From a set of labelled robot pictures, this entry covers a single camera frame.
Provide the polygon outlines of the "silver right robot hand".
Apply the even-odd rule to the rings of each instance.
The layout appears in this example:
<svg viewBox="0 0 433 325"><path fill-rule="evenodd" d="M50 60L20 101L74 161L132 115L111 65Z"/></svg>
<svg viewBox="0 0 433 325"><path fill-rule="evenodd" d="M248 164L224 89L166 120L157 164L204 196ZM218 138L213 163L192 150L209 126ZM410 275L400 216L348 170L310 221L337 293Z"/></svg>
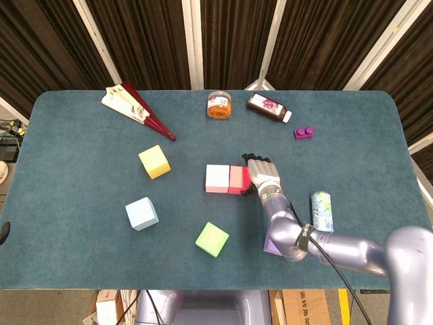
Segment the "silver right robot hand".
<svg viewBox="0 0 433 325"><path fill-rule="evenodd" d="M269 158L256 156L253 153L242 154L247 164L251 184L241 194L247 196L257 191L261 199L282 193L281 178L277 167Z"/></svg>

